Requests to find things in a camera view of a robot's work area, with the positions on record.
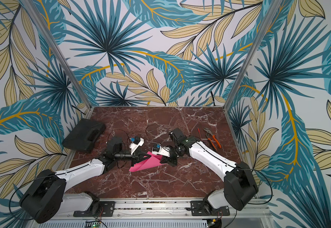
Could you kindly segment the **pink square paper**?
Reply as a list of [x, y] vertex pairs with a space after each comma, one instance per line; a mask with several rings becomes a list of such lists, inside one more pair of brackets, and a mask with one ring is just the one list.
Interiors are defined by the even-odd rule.
[[151, 152], [147, 153], [148, 155], [151, 155], [150, 158], [141, 161], [139, 163], [136, 163], [134, 166], [132, 166], [129, 171], [130, 172], [137, 172], [137, 171], [141, 171], [141, 170], [145, 170], [145, 169], [150, 169], [150, 168], [154, 168], [154, 167], [158, 167], [161, 166], [162, 164], [160, 163], [161, 159], [162, 159], [162, 155], [154, 155]]

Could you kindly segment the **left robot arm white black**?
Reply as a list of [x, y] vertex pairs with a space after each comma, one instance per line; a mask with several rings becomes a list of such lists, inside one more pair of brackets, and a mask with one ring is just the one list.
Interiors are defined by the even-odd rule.
[[113, 137], [107, 148], [98, 157], [78, 166], [52, 172], [47, 169], [39, 173], [19, 201], [20, 207], [37, 223], [45, 223], [56, 214], [73, 212], [75, 216], [96, 217], [101, 212], [100, 200], [91, 192], [67, 194], [66, 191], [93, 177], [101, 176], [115, 167], [118, 161], [131, 161], [132, 165], [151, 157], [142, 152], [144, 140], [131, 139], [129, 150], [123, 150], [123, 142]]

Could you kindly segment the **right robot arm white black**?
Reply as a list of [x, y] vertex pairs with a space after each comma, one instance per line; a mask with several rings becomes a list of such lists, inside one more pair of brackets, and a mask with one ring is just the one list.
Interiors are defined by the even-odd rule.
[[241, 211], [258, 193], [258, 186], [252, 169], [244, 162], [236, 163], [207, 147], [200, 139], [186, 136], [176, 128], [169, 133], [174, 146], [170, 147], [170, 157], [164, 162], [177, 165], [179, 157], [187, 155], [203, 163], [223, 181], [221, 190], [213, 191], [204, 198], [208, 209], [230, 206]]

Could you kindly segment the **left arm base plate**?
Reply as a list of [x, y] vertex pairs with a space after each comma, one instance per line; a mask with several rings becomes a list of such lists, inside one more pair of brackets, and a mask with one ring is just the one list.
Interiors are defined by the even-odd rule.
[[74, 211], [74, 217], [112, 217], [115, 208], [114, 201], [93, 202], [86, 211]]

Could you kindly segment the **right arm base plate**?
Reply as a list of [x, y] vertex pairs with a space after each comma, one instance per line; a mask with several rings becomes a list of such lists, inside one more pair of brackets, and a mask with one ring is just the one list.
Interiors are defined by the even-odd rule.
[[215, 209], [210, 203], [203, 200], [190, 201], [190, 208], [188, 209], [192, 216], [229, 216], [230, 210], [228, 206]]

